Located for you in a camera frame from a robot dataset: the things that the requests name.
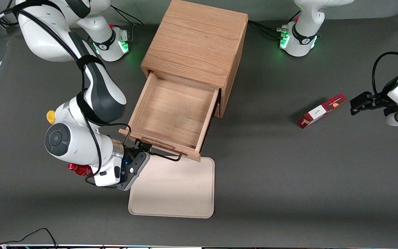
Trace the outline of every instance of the table surface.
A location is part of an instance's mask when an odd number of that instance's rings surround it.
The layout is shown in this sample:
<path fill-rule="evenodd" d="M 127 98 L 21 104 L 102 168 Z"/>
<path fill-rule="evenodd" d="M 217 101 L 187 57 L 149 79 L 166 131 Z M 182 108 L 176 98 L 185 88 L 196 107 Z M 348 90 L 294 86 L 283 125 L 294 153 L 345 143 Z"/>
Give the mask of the table surface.
<path fill-rule="evenodd" d="M 145 84 L 140 62 L 156 29 L 135 27 L 131 53 L 106 63 L 128 98 L 119 121 Z M 313 51 L 292 58 L 248 27 L 227 111 L 202 151 L 216 162 L 209 219 L 133 216 L 128 192 L 89 186 L 47 154 L 46 112 L 79 91 L 80 73 L 36 57 L 15 33 L 0 67 L 0 242 L 47 227 L 61 244 L 398 248 L 398 128 L 382 110 L 352 117 L 348 103 L 297 126 L 338 93 L 371 90 L 375 59 L 398 51 L 398 16 L 327 20 L 320 33 Z M 383 59 L 379 88 L 397 74 L 398 58 Z"/>

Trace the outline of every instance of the red can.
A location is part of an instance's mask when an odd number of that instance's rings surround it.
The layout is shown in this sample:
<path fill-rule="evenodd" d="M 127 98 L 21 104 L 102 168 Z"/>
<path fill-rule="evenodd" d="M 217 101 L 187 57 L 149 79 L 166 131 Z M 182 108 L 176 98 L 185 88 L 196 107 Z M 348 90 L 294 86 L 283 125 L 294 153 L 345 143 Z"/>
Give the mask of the red can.
<path fill-rule="evenodd" d="M 68 164 L 67 168 L 74 171 L 78 175 L 90 176 L 93 175 L 92 168 L 88 165 Z"/>

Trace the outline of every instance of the yellow knob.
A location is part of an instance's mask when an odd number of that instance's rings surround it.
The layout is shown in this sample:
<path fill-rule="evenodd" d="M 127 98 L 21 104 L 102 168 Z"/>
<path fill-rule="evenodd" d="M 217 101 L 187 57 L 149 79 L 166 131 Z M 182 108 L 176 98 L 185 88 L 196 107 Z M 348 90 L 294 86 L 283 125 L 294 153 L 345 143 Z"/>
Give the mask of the yellow knob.
<path fill-rule="evenodd" d="M 47 121 L 49 121 L 49 123 L 53 125 L 55 123 L 55 111 L 49 110 L 46 116 L 47 116 Z"/>

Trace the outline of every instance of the wood grain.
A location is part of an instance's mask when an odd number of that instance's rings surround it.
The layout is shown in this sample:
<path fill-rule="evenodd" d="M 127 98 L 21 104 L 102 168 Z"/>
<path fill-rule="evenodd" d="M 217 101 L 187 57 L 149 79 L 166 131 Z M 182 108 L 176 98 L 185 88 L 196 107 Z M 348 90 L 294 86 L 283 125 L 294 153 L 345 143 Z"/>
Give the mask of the wood grain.
<path fill-rule="evenodd" d="M 239 68 L 240 58 L 242 57 L 242 49 L 244 47 L 245 32 L 247 29 L 247 24 L 248 23 L 246 22 L 244 31 L 243 31 L 243 33 L 240 34 L 239 47 L 237 49 L 236 54 L 234 55 L 233 66 L 232 66 L 231 71 L 227 78 L 227 85 L 225 86 L 225 89 L 222 90 L 221 107 L 219 109 L 219 116 L 218 116 L 219 118 L 222 118 L 224 116 L 224 112 L 225 112 L 226 106 L 228 104 L 229 94 L 231 93 L 234 79 L 236 77 L 237 68 Z"/>
<path fill-rule="evenodd" d="M 129 122 L 131 137 L 199 160 L 218 92 L 192 80 L 150 72 Z"/>
<path fill-rule="evenodd" d="M 142 70 L 146 75 L 164 72 L 221 88 L 220 108 L 225 109 L 247 22 L 244 13 L 172 0 Z"/>

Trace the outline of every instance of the round button panel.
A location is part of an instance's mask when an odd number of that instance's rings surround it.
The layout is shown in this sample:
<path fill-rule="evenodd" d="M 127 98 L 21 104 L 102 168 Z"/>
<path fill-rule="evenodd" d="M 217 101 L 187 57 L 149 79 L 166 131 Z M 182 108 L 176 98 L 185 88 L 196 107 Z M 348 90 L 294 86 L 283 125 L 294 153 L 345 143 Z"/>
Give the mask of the round button panel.
<path fill-rule="evenodd" d="M 47 151 L 55 156 L 67 153 L 70 144 L 70 130 L 64 123 L 55 123 L 47 130 L 44 144 Z"/>

